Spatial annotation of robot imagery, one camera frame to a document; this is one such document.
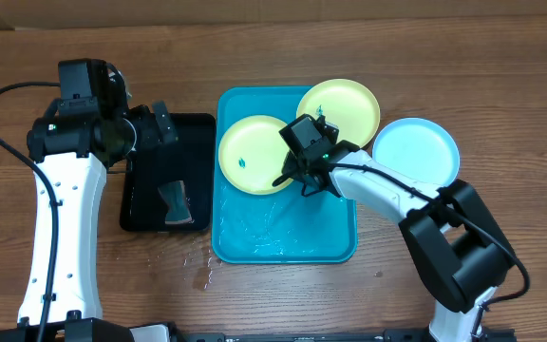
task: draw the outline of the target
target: yellow plate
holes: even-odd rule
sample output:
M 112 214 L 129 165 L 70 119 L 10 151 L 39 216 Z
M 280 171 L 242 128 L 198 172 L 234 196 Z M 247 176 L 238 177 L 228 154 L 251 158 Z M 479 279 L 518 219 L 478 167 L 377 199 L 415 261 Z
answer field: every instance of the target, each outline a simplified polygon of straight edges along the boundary
M 364 147 L 377 132 L 379 104 L 365 86 L 351 80 L 329 80 L 308 91 L 296 110 L 297 118 L 324 115 L 339 128 L 338 142 L 346 140 Z
M 292 180 L 272 186 L 289 151 L 279 134 L 285 126 L 274 117 L 254 115 L 229 127 L 218 146 L 218 164 L 227 181 L 253 195 L 269 195 L 287 187 Z

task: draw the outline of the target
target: wooden table top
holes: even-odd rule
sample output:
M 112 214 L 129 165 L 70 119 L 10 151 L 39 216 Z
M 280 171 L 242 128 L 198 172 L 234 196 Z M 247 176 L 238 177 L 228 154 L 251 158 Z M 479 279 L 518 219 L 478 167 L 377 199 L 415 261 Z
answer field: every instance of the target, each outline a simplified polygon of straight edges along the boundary
M 57 81 L 59 61 L 83 57 L 114 63 L 132 105 L 165 100 L 174 111 L 216 115 L 233 86 L 350 78 L 379 99 L 381 127 L 403 117 L 439 123 L 462 152 L 460 177 L 478 189 L 533 279 L 527 296 L 492 307 L 484 323 L 547 340 L 547 16 L 0 32 L 0 87 Z M 0 136 L 27 151 L 33 120 L 56 95 L 32 88 L 0 97 Z M 0 329 L 14 327 L 28 283 L 34 187 L 0 147 Z M 229 265 L 213 254 L 210 234 L 123 231 L 122 190 L 123 175 L 110 176 L 99 219 L 106 320 L 334 333 L 425 327 L 433 315 L 399 230 L 362 206 L 360 245 L 344 264 Z M 519 286 L 515 268 L 500 293 Z

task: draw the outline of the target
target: blue tray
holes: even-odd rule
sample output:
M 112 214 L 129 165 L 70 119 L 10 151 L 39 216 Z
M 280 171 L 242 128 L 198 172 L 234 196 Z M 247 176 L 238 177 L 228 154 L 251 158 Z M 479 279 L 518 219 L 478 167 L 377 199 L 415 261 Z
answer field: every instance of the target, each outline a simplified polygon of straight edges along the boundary
M 303 198 L 298 181 L 275 194 L 249 195 L 233 187 L 218 165 L 220 140 L 232 124 L 257 114 L 290 123 L 310 88 L 236 87 L 218 101 L 213 250 L 226 262 L 336 263 L 346 261 L 356 251 L 353 200 L 329 193 Z

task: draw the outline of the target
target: wooden surface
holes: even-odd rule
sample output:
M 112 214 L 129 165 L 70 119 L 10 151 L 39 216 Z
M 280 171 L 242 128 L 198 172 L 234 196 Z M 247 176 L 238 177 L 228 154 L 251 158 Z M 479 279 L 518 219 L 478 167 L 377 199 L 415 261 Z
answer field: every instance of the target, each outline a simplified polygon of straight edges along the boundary
M 462 151 L 461 178 L 479 190 L 533 279 L 527 296 L 493 307 L 485 323 L 547 340 L 547 17 L 0 32 L 0 87 L 56 81 L 57 62 L 79 57 L 122 70 L 132 105 L 162 99 L 175 111 L 216 114 L 233 86 L 351 78 L 379 99 L 381 126 L 403 117 L 441 124 Z M 56 95 L 1 97 L 0 135 L 25 151 L 31 123 Z M 122 175 L 109 177 L 99 220 L 107 320 L 333 333 L 422 327 L 433 314 L 398 229 L 364 207 L 347 263 L 235 266 L 217 261 L 209 234 L 124 232 L 122 186 Z M 14 326 L 23 300 L 34 219 L 33 176 L 0 147 L 0 329 Z M 520 284 L 513 270 L 501 292 Z

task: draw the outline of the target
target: blue plate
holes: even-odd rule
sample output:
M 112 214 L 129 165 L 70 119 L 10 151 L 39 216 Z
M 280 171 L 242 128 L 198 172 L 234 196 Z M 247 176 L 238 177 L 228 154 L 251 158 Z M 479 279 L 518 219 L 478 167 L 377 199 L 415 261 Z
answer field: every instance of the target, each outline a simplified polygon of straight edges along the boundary
M 381 165 L 417 181 L 448 185 L 460 171 L 460 151 L 442 127 L 419 118 L 388 124 L 372 146 Z
M 271 115 L 285 123 L 310 86 L 236 87 L 218 102 L 217 151 L 225 131 L 248 116 Z M 213 250 L 230 263 L 335 263 L 358 246 L 356 204 L 329 193 L 301 196 L 294 181 L 277 193 L 256 196 L 230 184 L 215 153 Z

